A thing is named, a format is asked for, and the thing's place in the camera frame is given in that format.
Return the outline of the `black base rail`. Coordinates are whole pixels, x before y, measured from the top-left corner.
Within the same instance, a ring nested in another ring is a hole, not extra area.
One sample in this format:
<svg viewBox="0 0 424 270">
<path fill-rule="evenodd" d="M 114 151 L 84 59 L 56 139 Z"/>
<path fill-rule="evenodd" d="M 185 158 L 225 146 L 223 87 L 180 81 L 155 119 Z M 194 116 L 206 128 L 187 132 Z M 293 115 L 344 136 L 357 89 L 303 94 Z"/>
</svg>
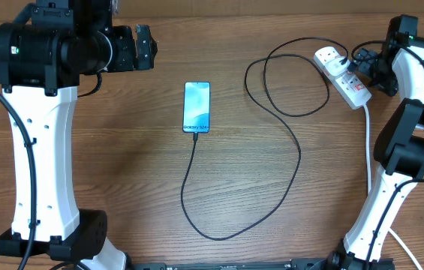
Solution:
<svg viewBox="0 0 424 270">
<path fill-rule="evenodd" d="M 164 262 L 131 263 L 133 270 L 326 270 L 345 269 L 327 259 L 292 259 L 289 262 L 230 262 L 167 265 Z"/>
</svg>

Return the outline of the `white charger plug adapter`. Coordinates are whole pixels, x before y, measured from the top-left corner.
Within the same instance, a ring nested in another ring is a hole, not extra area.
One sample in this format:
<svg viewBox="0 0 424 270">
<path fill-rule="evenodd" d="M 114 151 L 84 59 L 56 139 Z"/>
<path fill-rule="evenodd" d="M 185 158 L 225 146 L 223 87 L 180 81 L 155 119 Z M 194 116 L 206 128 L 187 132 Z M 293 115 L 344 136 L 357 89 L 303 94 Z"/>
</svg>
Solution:
<svg viewBox="0 0 424 270">
<path fill-rule="evenodd" d="M 330 77 L 340 77 L 347 71 L 350 61 L 346 58 L 335 58 L 325 64 L 325 69 Z"/>
</svg>

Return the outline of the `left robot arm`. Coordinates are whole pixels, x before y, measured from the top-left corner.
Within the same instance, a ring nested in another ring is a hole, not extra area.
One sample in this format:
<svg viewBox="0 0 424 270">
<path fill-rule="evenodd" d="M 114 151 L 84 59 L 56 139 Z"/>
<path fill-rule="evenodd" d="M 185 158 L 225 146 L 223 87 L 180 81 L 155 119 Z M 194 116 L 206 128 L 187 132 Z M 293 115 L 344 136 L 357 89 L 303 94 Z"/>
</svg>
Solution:
<svg viewBox="0 0 424 270">
<path fill-rule="evenodd" d="M 16 204 L 0 255 L 46 254 L 58 267 L 131 269 L 107 237 L 107 215 L 79 208 L 72 122 L 83 75 L 147 71 L 158 48 L 147 25 L 113 25 L 113 0 L 48 0 L 0 25 L 0 102 L 14 144 Z"/>
</svg>

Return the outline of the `Samsung Galaxy smartphone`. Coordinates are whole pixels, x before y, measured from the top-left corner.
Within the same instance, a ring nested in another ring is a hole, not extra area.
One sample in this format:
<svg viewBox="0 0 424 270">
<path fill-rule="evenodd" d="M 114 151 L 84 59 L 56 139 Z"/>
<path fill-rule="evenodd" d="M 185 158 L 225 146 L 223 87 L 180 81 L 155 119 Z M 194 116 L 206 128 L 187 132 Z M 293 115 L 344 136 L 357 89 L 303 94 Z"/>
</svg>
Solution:
<svg viewBox="0 0 424 270">
<path fill-rule="evenodd" d="M 210 129 L 209 82 L 186 82 L 182 130 L 185 133 L 208 133 Z"/>
</svg>

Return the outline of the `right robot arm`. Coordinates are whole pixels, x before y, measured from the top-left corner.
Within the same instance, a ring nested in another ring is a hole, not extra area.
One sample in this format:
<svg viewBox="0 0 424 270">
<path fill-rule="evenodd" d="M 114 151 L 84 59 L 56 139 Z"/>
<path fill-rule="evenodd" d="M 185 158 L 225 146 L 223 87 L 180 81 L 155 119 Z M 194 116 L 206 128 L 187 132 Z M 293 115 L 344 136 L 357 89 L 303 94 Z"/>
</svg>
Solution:
<svg viewBox="0 0 424 270">
<path fill-rule="evenodd" d="M 371 86 L 401 103 L 379 133 L 373 151 L 378 162 L 374 185 L 359 217 L 328 259 L 315 269 L 393 269 L 381 259 L 386 235 L 407 195 L 424 183 L 424 37 L 417 34 L 418 19 L 402 14 L 392 18 L 380 52 L 356 46 L 350 56 L 325 66 L 342 79 L 362 74 Z"/>
</svg>

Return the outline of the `white power strip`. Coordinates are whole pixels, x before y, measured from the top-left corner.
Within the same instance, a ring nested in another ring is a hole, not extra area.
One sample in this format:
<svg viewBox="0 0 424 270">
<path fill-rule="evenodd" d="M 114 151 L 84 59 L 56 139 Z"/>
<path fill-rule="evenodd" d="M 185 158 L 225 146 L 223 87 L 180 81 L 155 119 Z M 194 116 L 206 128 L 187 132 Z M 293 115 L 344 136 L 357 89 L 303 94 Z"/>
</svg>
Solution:
<svg viewBox="0 0 424 270">
<path fill-rule="evenodd" d="M 325 64 L 336 58 L 346 57 L 341 56 L 333 46 L 323 47 L 314 54 L 314 61 L 318 67 L 335 86 L 350 108 L 352 110 L 359 109 L 367 104 L 371 98 L 371 93 L 354 73 L 348 73 L 346 71 L 341 76 L 330 77 L 325 69 Z"/>
</svg>

